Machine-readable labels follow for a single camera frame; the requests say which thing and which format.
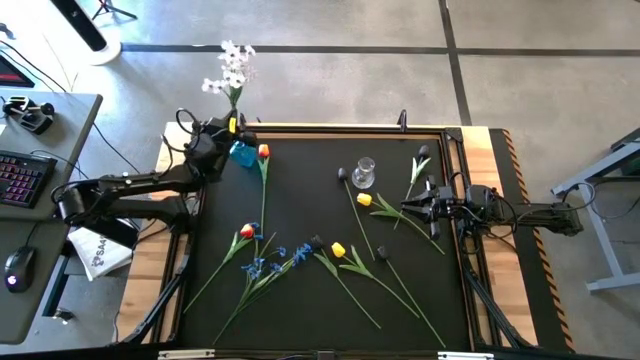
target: blue flower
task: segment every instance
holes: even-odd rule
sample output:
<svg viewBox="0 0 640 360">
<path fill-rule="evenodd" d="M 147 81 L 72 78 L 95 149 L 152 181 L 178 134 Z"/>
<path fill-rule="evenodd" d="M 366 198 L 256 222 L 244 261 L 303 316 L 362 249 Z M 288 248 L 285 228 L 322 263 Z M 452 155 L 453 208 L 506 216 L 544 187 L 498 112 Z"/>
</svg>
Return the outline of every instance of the blue flower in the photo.
<svg viewBox="0 0 640 360">
<path fill-rule="evenodd" d="M 306 254 L 312 251 L 311 246 L 309 244 L 304 244 L 302 247 L 296 249 L 296 252 L 293 254 L 293 266 L 298 265 L 299 262 L 307 260 Z"/>
<path fill-rule="evenodd" d="M 249 276 L 251 277 L 251 280 L 255 280 L 259 278 L 260 274 L 262 274 L 262 270 L 258 270 L 256 268 L 253 268 L 252 271 L 249 271 Z"/>
<path fill-rule="evenodd" d="M 276 263 L 272 263 L 271 264 L 271 270 L 273 270 L 273 272 L 275 273 L 281 273 L 282 272 L 282 266 Z"/>
<path fill-rule="evenodd" d="M 255 258 L 253 259 L 253 265 L 257 268 L 262 268 L 262 263 L 264 263 L 264 259 L 263 258 Z"/>
</svg>

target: metal stand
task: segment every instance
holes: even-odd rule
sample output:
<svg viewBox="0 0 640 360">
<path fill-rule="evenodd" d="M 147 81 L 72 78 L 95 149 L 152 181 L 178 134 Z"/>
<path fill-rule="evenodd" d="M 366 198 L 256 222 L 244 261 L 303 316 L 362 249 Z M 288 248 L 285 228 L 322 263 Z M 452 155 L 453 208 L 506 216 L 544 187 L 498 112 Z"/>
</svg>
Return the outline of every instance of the metal stand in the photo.
<svg viewBox="0 0 640 360">
<path fill-rule="evenodd" d="M 108 13 L 109 11 L 113 11 L 113 12 L 115 12 L 115 13 L 118 13 L 118 14 L 122 14 L 122 15 L 128 16 L 128 17 L 130 17 L 130 18 L 132 18 L 132 19 L 134 19 L 134 20 L 137 20 L 137 19 L 138 19 L 138 17 L 137 17 L 137 16 L 135 16 L 135 15 L 133 15 L 132 13 L 126 12 L 126 11 L 124 11 L 124 10 L 118 9 L 117 7 L 114 7 L 114 6 L 109 5 L 109 4 L 107 3 L 109 0 L 98 0 L 98 1 L 100 2 L 100 8 L 98 9 L 98 11 L 96 11 L 96 13 L 93 15 L 93 17 L 91 18 L 91 20 L 95 20 L 95 19 L 98 17 L 98 15 L 101 15 L 101 13 L 100 13 L 100 12 L 101 12 L 102 10 L 104 10 L 104 12 L 103 12 L 102 14 L 106 14 L 106 13 Z"/>
<path fill-rule="evenodd" d="M 553 189 L 551 189 L 551 193 L 556 196 L 561 196 L 580 182 L 597 183 L 597 180 L 602 180 L 603 176 L 611 173 L 616 169 L 619 169 L 635 158 L 638 158 L 640 156 L 639 132 L 640 129 L 629 134 L 621 141 L 616 142 L 612 146 L 613 153 L 588 167 L 587 169 L 583 170 L 578 175 L 554 187 Z M 632 177 L 620 177 L 617 179 L 607 177 L 606 179 L 608 181 L 638 181 L 638 178 L 634 179 Z M 591 194 L 588 186 L 579 185 L 579 190 L 580 194 L 582 195 L 582 199 L 585 202 L 591 199 L 593 194 Z M 600 218 L 600 216 L 596 214 L 591 206 L 587 206 L 587 211 L 589 212 L 589 217 L 593 222 L 593 227 L 596 230 L 598 240 L 600 241 L 600 246 L 602 247 L 602 251 L 604 252 L 604 256 L 607 259 L 607 264 L 609 265 L 609 269 L 611 270 L 612 274 L 612 276 L 609 278 L 587 283 L 587 289 L 590 292 L 593 292 L 598 290 L 613 289 L 640 284 L 640 272 L 633 274 L 624 274 L 622 272 L 622 268 L 620 268 L 618 258 L 616 257 L 616 254 L 613 250 L 613 246 L 611 246 L 611 240 L 609 239 L 609 235 L 607 234 L 607 230 L 605 229 L 602 218 Z"/>
</svg>

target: gray desk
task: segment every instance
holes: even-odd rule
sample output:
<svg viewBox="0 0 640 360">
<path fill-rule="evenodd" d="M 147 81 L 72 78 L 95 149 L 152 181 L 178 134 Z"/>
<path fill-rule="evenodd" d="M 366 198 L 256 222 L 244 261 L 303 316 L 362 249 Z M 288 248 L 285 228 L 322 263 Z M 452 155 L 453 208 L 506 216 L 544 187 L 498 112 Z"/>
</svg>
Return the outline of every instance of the gray desk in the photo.
<svg viewBox="0 0 640 360">
<path fill-rule="evenodd" d="M 0 95 L 5 98 L 12 95 L 24 95 L 32 98 L 36 103 L 50 102 L 56 108 L 54 124 L 44 134 L 35 136 L 16 126 L 10 120 L 0 120 L 7 124 L 0 135 L 0 149 L 29 153 L 31 150 L 42 149 L 75 163 L 91 130 L 102 96 L 90 94 L 59 94 L 24 90 L 0 89 Z M 73 167 L 64 161 L 58 161 L 55 174 L 48 189 L 45 189 L 39 204 L 44 206 L 42 211 L 53 213 L 53 204 L 49 201 L 49 192 L 57 185 L 67 182 Z M 21 215 L 18 211 L 27 211 L 12 207 L 16 213 L 3 214 L 0 209 L 0 262 L 11 252 L 24 245 L 34 221 L 16 220 Z M 29 245 L 36 248 L 36 276 L 31 287 L 24 293 L 11 294 L 0 285 L 0 343 L 19 344 L 24 341 L 31 323 L 42 299 L 49 277 L 54 269 L 60 250 L 66 240 L 68 227 L 60 221 L 47 220 L 38 226 L 31 237 Z"/>
</svg>

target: computer mouse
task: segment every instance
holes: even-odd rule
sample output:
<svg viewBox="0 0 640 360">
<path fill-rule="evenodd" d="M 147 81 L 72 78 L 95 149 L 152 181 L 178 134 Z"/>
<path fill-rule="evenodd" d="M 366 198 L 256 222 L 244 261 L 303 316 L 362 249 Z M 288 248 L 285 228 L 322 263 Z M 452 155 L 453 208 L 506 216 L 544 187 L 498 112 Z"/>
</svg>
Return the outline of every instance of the computer mouse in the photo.
<svg viewBox="0 0 640 360">
<path fill-rule="evenodd" d="M 27 291 L 33 281 L 36 249 L 22 246 L 7 258 L 4 265 L 4 284 L 12 293 Z"/>
</svg>

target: white paper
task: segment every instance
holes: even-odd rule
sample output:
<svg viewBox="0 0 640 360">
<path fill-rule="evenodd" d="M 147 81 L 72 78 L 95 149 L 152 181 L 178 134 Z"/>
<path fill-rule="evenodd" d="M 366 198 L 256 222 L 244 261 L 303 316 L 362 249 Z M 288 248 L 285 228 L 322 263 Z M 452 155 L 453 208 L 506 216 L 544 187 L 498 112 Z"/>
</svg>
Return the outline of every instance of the white paper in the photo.
<svg viewBox="0 0 640 360">
<path fill-rule="evenodd" d="M 131 262 L 131 249 L 91 230 L 80 228 L 69 234 L 89 281 Z"/>
</svg>

